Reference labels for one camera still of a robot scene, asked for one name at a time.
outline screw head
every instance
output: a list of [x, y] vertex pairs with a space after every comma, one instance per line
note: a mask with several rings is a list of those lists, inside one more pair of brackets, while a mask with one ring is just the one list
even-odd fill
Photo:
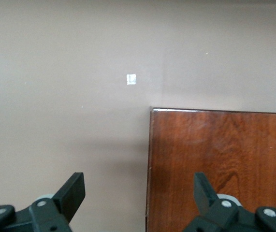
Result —
[[272, 209], [264, 209], [263, 213], [272, 218], [276, 217], [276, 212]]
[[232, 204], [229, 201], [222, 201], [221, 205], [226, 208], [230, 208], [232, 206]]
[[37, 203], [38, 207], [44, 206], [46, 204], [46, 201], [40, 201]]
[[3, 214], [3, 213], [6, 212], [6, 211], [7, 211], [7, 209], [2, 208], [2, 209], [0, 209], [0, 214]]

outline screw hole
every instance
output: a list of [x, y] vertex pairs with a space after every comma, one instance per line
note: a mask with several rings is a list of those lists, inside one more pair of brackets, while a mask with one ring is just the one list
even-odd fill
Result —
[[52, 227], [50, 228], [50, 231], [55, 231], [55, 230], [57, 230], [57, 226], [52, 226]]

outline wood grain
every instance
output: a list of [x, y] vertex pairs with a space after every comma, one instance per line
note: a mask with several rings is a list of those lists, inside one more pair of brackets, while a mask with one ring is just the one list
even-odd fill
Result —
[[148, 232], [181, 232], [198, 215], [195, 172], [252, 212], [276, 207], [276, 114], [153, 109]]

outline polished wood surface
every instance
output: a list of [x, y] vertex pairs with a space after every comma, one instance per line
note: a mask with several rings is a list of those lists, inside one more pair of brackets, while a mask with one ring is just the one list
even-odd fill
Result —
[[198, 215], [195, 172], [251, 212], [276, 207], [276, 114], [153, 109], [148, 232], [181, 232]]

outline brown wooden panel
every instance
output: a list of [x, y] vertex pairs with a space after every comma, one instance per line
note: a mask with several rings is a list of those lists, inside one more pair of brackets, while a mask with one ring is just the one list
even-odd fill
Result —
[[148, 232], [181, 232], [198, 215], [195, 172], [252, 212], [276, 207], [276, 114], [153, 109]]

